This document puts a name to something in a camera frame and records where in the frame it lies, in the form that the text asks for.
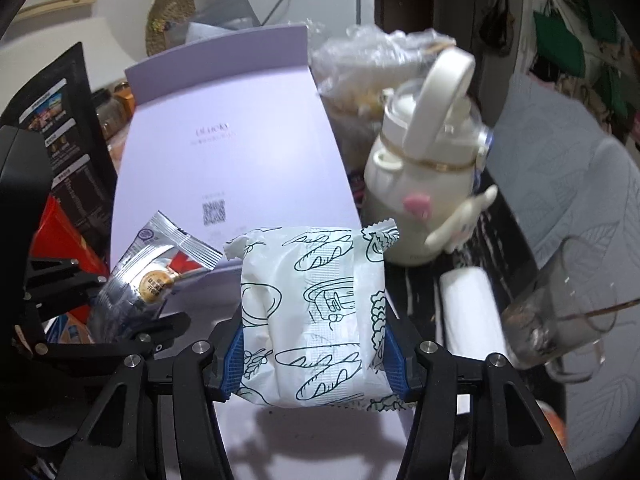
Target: green bag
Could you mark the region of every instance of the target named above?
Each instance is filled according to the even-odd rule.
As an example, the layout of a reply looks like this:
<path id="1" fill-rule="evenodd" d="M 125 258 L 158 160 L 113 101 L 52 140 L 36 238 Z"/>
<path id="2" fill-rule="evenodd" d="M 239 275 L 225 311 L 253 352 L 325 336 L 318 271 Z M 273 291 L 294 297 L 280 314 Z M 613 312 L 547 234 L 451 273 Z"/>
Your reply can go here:
<path id="1" fill-rule="evenodd" d="M 622 99 L 620 76 L 615 68 L 603 64 L 600 77 L 593 88 L 609 110 L 613 110 L 621 119 L 626 119 L 626 103 Z"/>
<path id="2" fill-rule="evenodd" d="M 547 0 L 543 12 L 533 12 L 536 22 L 538 55 L 555 63 L 558 68 L 576 77 L 584 77 L 582 43 L 564 24 L 552 0 Z"/>
<path id="3" fill-rule="evenodd" d="M 605 0 L 585 0 L 589 14 L 589 32 L 598 41 L 618 43 L 618 22 Z"/>

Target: qr code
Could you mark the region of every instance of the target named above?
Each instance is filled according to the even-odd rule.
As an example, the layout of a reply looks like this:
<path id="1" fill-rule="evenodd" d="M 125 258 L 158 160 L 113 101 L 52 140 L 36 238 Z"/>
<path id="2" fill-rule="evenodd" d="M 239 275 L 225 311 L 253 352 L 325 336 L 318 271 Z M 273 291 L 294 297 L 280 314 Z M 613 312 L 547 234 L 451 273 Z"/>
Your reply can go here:
<path id="1" fill-rule="evenodd" d="M 214 200 L 202 204 L 202 223 L 207 225 L 219 224 L 226 220 L 225 201 Z"/>

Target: glass cup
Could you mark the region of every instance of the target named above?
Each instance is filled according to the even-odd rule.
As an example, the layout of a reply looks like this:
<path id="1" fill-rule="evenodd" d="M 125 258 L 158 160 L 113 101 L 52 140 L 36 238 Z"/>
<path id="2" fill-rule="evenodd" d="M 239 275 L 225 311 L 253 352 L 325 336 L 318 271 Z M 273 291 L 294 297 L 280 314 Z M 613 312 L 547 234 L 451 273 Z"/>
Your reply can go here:
<path id="1" fill-rule="evenodd" d="M 517 298 L 502 313 L 502 330 L 517 368 L 545 364 L 554 380 L 589 380 L 604 362 L 602 336 L 616 322 L 616 312 L 594 311 L 616 303 L 615 286 L 600 268 L 601 251 L 586 240 L 569 236 L 540 270 L 532 293 Z M 593 369 L 567 373 L 562 355 L 593 344 Z"/>

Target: blue gripper pad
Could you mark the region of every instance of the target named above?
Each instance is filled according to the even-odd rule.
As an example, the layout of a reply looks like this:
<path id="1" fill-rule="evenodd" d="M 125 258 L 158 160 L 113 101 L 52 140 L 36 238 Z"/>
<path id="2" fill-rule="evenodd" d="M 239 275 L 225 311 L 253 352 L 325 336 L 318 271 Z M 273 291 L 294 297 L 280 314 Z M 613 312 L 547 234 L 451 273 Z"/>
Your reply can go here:
<path id="1" fill-rule="evenodd" d="M 411 389 L 406 380 L 406 362 L 389 325 L 385 329 L 385 350 L 382 359 L 391 390 L 400 399 L 405 400 Z"/>
<path id="2" fill-rule="evenodd" d="M 220 389 L 228 399 L 233 392 L 240 387 L 242 373 L 244 372 L 244 336 L 242 325 L 238 327 L 229 350 L 225 355 L 225 370 Z"/>

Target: snack packet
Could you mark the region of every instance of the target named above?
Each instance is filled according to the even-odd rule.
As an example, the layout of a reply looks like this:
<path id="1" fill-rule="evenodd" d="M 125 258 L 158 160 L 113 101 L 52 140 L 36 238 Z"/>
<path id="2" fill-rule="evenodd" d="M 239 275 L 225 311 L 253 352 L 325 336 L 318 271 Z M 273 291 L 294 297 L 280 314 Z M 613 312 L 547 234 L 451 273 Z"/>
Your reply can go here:
<path id="1" fill-rule="evenodd" d="M 244 368 L 254 404 L 386 409 L 383 253 L 392 219 L 363 229 L 254 229 L 224 245 L 242 258 Z"/>
<path id="2" fill-rule="evenodd" d="M 47 330 L 49 343 L 93 343 L 85 324 L 78 321 L 72 314 L 61 314 Z"/>
<path id="3" fill-rule="evenodd" d="M 140 229 L 92 302 L 88 327 L 93 338 L 96 342 L 125 338 L 131 327 L 160 314 L 175 283 L 202 277 L 221 257 L 158 211 Z"/>

